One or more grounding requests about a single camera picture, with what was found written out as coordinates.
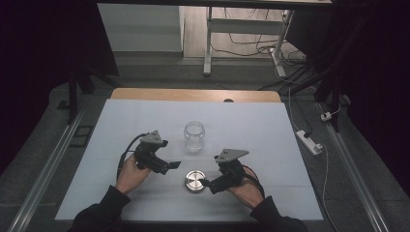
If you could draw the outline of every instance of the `black handheld device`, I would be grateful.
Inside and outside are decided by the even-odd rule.
[[[204,187],[208,187],[212,194],[220,191],[227,190],[231,187],[240,186],[244,178],[248,178],[254,183],[265,198],[265,192],[259,181],[252,176],[248,175],[244,166],[238,161],[239,157],[247,155],[249,152],[245,150],[223,149],[219,156],[215,156],[214,159],[220,167],[221,176],[213,181],[201,179],[200,183]]]
[[[168,141],[162,140],[158,131],[155,130],[150,133],[142,133],[132,141],[118,163],[117,179],[121,172],[121,168],[123,167],[127,152],[130,151],[130,147],[138,138],[141,139],[133,152],[133,156],[135,156],[137,162],[136,166],[139,169],[150,168],[155,173],[165,175],[169,169],[177,169],[179,167],[181,163],[180,161],[166,162],[157,157],[156,151],[159,148],[166,147]]]

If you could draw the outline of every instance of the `electrical outlet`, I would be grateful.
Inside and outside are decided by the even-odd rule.
[[[301,141],[305,144],[305,146],[311,152],[312,155],[316,156],[322,153],[321,149],[323,148],[323,146],[321,144],[314,143],[310,137],[305,137],[305,134],[306,133],[303,130],[299,130],[296,132],[298,138],[301,139]]]

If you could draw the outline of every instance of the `wooden table edge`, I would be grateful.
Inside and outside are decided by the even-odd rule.
[[[150,89],[117,88],[113,100],[183,101],[183,102],[281,102],[274,91],[201,90],[201,89]]]

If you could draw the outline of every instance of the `hand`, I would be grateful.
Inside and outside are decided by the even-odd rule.
[[[256,179],[256,175],[247,167],[244,167],[245,172]],[[228,189],[239,201],[252,210],[263,201],[262,194],[256,184],[248,178],[244,178],[241,185]]]
[[[150,172],[151,169],[149,168],[139,169],[136,167],[135,156],[131,155],[124,161],[123,168],[121,169],[115,187],[124,194],[128,194],[133,189],[139,187],[142,182],[144,182],[145,178],[148,177]]]

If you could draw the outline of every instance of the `person's left hand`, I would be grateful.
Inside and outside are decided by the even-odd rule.
[[[128,194],[133,189],[139,187],[150,172],[151,169],[149,168],[139,169],[136,167],[135,156],[131,155],[124,161],[115,187],[124,194]]]

